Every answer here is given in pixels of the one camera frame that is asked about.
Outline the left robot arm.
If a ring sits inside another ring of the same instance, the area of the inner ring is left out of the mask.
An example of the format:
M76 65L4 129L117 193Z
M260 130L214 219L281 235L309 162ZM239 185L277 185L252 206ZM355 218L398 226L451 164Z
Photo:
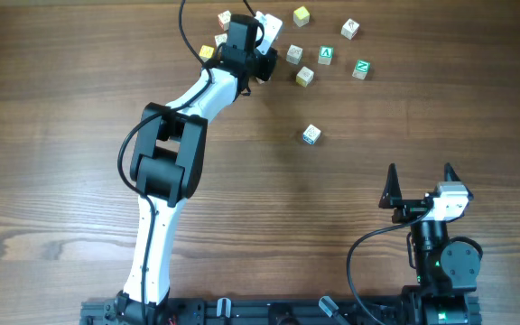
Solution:
M133 266L116 296L116 320L165 324L174 234L203 170L210 122L238 97L251 93L251 78L267 81L274 72L273 46L283 29L271 15L232 14L227 40L203 61L197 82L167 105L148 104L123 144L135 146L124 184L138 196L140 219Z

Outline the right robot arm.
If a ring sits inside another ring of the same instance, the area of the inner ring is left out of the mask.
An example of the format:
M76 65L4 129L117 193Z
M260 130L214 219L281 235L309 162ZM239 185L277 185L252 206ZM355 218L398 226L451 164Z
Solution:
M478 325L482 322L477 277L483 249L468 237L450 237L447 226L465 214L473 194L450 164L444 180L418 200L402 196L397 170L388 167L381 209L391 209L392 222L410 228L406 237L409 265L417 284L399 295L396 324Z

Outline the green letter A block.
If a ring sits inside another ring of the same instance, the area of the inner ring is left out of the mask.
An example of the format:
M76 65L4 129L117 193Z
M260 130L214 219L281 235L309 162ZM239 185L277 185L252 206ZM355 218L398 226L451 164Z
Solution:
M330 65L334 54L334 48L330 46L320 46L318 63L321 65Z

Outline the blue edged picture block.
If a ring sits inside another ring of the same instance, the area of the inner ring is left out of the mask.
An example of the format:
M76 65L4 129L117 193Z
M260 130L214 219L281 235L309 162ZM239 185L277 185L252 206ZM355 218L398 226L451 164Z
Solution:
M321 130L315 125L309 125L302 133L302 140L307 144L315 144L320 138Z

